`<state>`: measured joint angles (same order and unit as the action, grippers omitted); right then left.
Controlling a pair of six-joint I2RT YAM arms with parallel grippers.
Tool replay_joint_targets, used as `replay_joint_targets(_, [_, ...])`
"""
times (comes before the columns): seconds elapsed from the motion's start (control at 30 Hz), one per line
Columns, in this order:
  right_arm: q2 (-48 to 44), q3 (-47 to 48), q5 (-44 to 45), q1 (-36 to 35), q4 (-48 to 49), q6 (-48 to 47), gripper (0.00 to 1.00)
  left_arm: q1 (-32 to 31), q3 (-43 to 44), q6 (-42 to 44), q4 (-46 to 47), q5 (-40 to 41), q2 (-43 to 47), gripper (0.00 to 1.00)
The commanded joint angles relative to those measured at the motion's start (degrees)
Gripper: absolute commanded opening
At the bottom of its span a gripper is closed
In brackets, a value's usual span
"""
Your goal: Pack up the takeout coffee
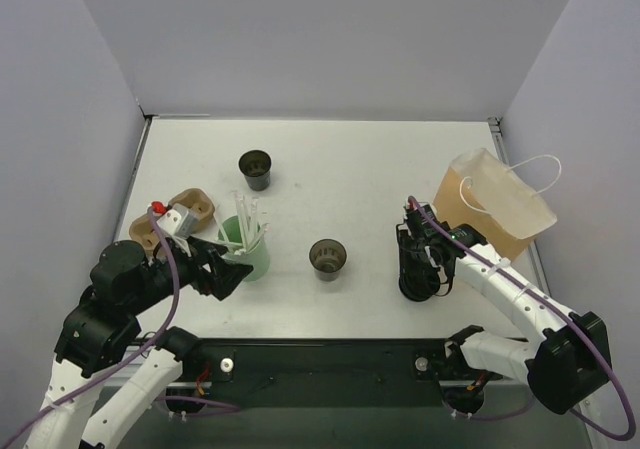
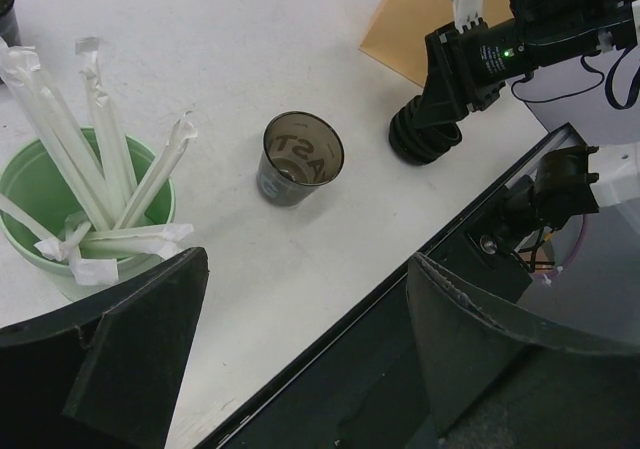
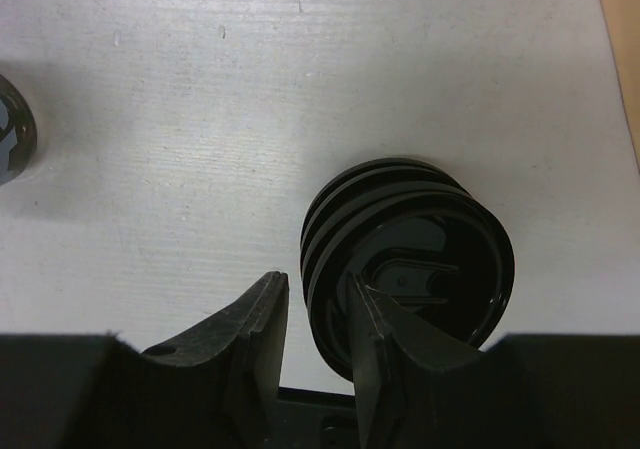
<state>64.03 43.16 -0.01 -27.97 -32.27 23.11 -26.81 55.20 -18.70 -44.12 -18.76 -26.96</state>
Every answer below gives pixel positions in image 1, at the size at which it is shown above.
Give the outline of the black cup lid stack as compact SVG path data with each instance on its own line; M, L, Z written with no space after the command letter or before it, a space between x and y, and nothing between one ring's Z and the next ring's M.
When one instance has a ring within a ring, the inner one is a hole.
M443 297L439 274L430 270L405 270L399 276L401 293L410 301L425 302L431 297Z

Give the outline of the black takeout coffee cup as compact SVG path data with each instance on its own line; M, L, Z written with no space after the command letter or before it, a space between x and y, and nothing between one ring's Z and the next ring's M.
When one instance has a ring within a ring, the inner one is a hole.
M269 187L272 160L265 151L254 149L244 153L238 167L251 190L263 191Z

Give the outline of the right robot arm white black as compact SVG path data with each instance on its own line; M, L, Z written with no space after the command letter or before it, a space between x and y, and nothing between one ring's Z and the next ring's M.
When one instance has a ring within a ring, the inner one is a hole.
M399 288L413 302L448 295L460 280L497 308L523 335L504 338L471 325L445 342L446 370L464 377L493 373L529 387L547 409L564 414L610 377L604 322L579 315L531 284L468 224L450 227L429 205L408 202L396 227Z

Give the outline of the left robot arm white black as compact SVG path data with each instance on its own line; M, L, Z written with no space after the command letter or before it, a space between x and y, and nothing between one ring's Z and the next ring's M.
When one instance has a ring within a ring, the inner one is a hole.
M190 286L222 301L252 272L226 248L163 237L162 258L132 240L103 250L91 283L66 316L28 448L114 448L177 378L201 372L200 339L172 326Z

